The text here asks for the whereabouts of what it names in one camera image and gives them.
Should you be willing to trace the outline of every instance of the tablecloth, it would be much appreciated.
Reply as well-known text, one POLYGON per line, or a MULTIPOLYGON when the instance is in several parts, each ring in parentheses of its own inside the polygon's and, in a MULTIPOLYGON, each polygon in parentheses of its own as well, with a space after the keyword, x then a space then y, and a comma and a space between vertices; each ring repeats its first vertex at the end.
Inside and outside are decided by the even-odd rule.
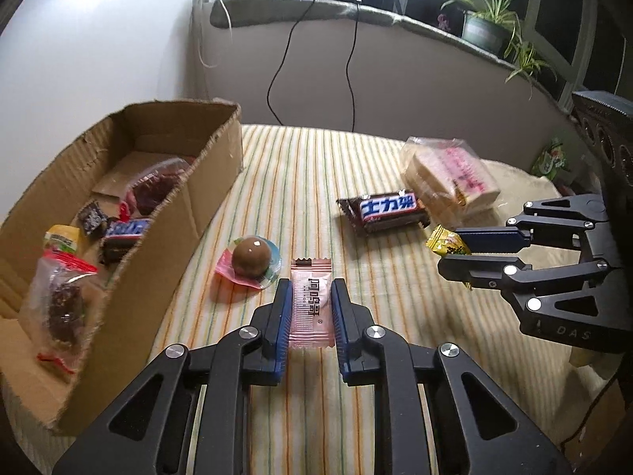
MULTIPOLYGON (((411 133, 432 135, 422 128, 411 133)), ((570 347, 521 335, 498 291, 468 291, 442 279, 439 258, 424 245, 430 228, 359 237, 341 217, 337 198, 402 187, 402 142, 276 126, 244 126, 243 134, 244 171, 191 258, 150 359, 174 342, 190 348, 216 343, 272 301, 275 285, 257 292, 213 273, 231 239, 257 234, 278 245, 282 276, 289 276, 292 258, 331 258, 334 276, 346 279, 352 301, 369 307, 377 323, 415 344, 458 344, 553 441, 578 426, 615 371, 613 358, 576 369, 570 347)), ((558 196, 545 179, 485 163, 501 187, 499 206, 468 225, 501 225, 524 201, 558 196)), ((521 253, 534 268, 575 263, 577 256, 538 246, 521 253)), ((72 438, 43 429, 6 384, 2 394, 18 443, 50 473, 72 438)), ((251 392, 250 449, 254 475, 372 473, 373 392, 343 383, 333 348, 290 350, 281 384, 251 392)))

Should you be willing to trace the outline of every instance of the white cable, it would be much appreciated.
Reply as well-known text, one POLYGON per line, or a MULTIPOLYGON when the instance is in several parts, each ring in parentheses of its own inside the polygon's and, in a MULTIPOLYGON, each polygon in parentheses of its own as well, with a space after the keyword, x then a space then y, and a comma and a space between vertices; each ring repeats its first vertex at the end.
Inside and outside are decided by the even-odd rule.
MULTIPOLYGON (((233 28, 231 25, 231 17, 229 15, 229 11, 227 10, 227 6, 224 5, 224 1, 223 0, 219 0, 220 1, 220 5, 222 6, 222 8, 224 9, 224 13, 227 16, 227 22, 229 23, 229 36, 230 36, 230 44, 229 44, 229 48, 233 45, 233 28)), ((197 1, 197 11, 198 13, 202 12, 202 0, 198 0, 197 1)), ((217 68, 220 65, 220 61, 218 61, 216 64, 214 65, 208 65, 207 63, 204 62, 204 60, 202 59, 202 53, 200 51, 200 46, 202 45, 202 43, 204 39, 204 35, 203 35, 203 24, 202 24, 202 20, 200 20, 200 35, 198 37, 198 41, 197 41, 197 52, 198 52, 198 59, 200 60, 200 63, 207 69, 213 69, 213 68, 217 68)))

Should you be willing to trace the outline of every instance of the round chocolate ball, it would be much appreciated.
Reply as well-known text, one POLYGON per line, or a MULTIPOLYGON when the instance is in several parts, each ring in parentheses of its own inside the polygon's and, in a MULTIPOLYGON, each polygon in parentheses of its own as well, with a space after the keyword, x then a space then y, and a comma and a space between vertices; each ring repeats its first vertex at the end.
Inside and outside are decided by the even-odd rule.
POLYGON ((266 241, 255 236, 245 237, 233 250, 233 271, 240 277, 258 279, 266 273, 271 257, 266 241))

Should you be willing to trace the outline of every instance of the cardboard box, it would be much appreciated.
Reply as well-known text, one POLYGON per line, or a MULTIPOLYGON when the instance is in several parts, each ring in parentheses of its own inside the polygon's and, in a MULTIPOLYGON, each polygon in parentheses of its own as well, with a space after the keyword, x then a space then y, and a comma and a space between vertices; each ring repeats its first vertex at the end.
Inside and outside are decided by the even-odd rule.
POLYGON ((65 148, 11 210, 0 228, 0 371, 48 428, 77 435, 145 366, 178 281, 242 169, 240 116, 238 105, 219 101, 126 107, 65 148), (195 161, 90 309, 87 348, 66 383, 37 363, 17 315, 46 230, 71 223, 131 152, 195 161))

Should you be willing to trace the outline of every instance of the blue label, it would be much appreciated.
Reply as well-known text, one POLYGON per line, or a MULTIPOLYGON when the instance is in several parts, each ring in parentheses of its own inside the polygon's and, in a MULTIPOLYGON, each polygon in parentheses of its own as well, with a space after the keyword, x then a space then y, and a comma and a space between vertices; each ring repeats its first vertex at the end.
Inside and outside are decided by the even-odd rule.
POLYGON ((399 194, 380 196, 363 200, 360 204, 360 216, 363 222, 366 220, 400 214, 415 210, 415 195, 412 192, 402 191, 399 194))
POLYGON ((130 220, 129 222, 114 222, 106 231, 106 237, 113 236, 142 236, 150 226, 149 219, 130 220))

